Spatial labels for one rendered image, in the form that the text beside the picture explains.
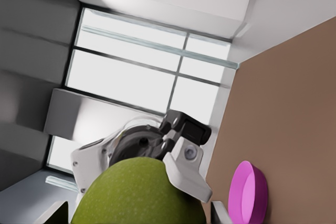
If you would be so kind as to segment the pink bowl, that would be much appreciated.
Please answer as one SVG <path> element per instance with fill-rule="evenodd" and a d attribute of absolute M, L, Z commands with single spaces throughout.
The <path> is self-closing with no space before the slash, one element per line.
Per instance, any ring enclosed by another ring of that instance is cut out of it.
<path fill-rule="evenodd" d="M 229 189 L 228 213 L 233 224 L 262 224 L 268 204 L 267 181 L 249 161 L 236 168 Z"/>

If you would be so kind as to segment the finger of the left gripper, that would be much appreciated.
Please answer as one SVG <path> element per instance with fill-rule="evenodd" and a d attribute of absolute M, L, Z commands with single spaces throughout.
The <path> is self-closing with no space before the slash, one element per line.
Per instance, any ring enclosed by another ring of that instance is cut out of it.
<path fill-rule="evenodd" d="M 72 172 L 78 188 L 77 201 L 82 199 L 98 176 L 123 160 L 123 155 L 117 151 L 121 139 L 122 133 L 112 133 L 71 153 Z"/>
<path fill-rule="evenodd" d="M 199 172 L 202 158 L 203 149 L 200 146 L 180 137 L 173 150 L 165 154 L 163 163 L 174 187 L 201 202 L 208 202 L 212 190 Z"/>

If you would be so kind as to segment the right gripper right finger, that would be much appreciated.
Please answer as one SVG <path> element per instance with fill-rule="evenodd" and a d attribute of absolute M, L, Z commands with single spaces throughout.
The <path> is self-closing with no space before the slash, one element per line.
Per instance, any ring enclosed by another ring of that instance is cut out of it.
<path fill-rule="evenodd" d="M 221 201 L 211 201 L 211 224 L 233 224 Z"/>

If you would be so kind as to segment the large window with dark frame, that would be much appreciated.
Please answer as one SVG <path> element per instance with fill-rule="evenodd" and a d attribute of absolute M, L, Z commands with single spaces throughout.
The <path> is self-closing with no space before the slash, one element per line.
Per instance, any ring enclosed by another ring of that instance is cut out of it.
<path fill-rule="evenodd" d="M 47 165 L 71 173 L 70 154 L 128 120 L 179 110 L 212 127 L 239 64 L 228 39 L 84 7 L 62 86 L 45 124 Z"/>

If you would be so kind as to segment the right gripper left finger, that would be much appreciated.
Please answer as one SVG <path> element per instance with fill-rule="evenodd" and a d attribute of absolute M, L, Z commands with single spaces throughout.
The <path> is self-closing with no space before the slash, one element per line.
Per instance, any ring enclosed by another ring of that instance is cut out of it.
<path fill-rule="evenodd" d="M 69 206 L 67 201 L 52 204 L 33 224 L 69 224 Z"/>

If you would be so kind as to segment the green apple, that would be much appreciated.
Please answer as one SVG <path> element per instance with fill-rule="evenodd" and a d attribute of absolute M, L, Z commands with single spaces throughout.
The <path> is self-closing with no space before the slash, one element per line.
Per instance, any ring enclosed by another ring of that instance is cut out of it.
<path fill-rule="evenodd" d="M 71 224 L 206 224 L 201 202 L 175 188 L 162 161 L 137 157 L 104 171 Z"/>

